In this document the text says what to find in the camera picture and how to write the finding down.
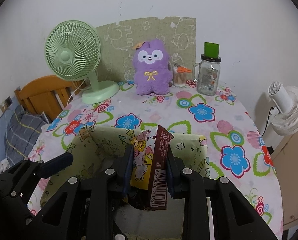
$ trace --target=floral tablecloth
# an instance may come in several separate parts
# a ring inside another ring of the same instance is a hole
[[[195,82],[188,81],[184,88],[170,87],[167,95],[139,96],[133,82],[118,84],[120,91],[99,104],[86,105],[76,96],[41,134],[30,160],[48,161],[64,153],[85,125],[146,130],[159,124],[170,132],[204,135],[209,157],[200,165],[209,164],[205,176],[228,177],[277,238],[282,238],[282,198],[272,160],[254,122],[229,87],[220,85],[216,95],[209,97],[198,94]],[[184,143],[177,148],[194,150]],[[39,182],[28,203],[33,214],[40,210],[47,183]]]

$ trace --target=wooden headboard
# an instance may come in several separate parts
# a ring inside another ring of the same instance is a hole
[[[23,87],[15,90],[19,103],[32,114],[41,114],[43,111],[54,120],[61,112],[56,94],[59,96],[64,107],[70,97],[70,89],[76,90],[82,81],[65,81],[57,76],[45,76],[37,78]]]

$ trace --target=star pattern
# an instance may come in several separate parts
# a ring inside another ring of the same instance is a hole
[[[185,148],[184,143],[177,143],[176,149],[179,149],[180,151]]]

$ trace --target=glass mug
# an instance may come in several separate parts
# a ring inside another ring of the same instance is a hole
[[[195,63],[192,78],[196,81],[196,91],[207,96],[214,96],[217,92],[221,58],[209,58],[201,55],[202,61]]]

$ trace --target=orange leaf tag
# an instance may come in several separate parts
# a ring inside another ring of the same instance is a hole
[[[137,43],[135,46],[133,46],[132,49],[138,49],[138,48],[141,48],[141,46],[142,46],[144,43],[145,43],[144,41],[139,42],[139,43]]]

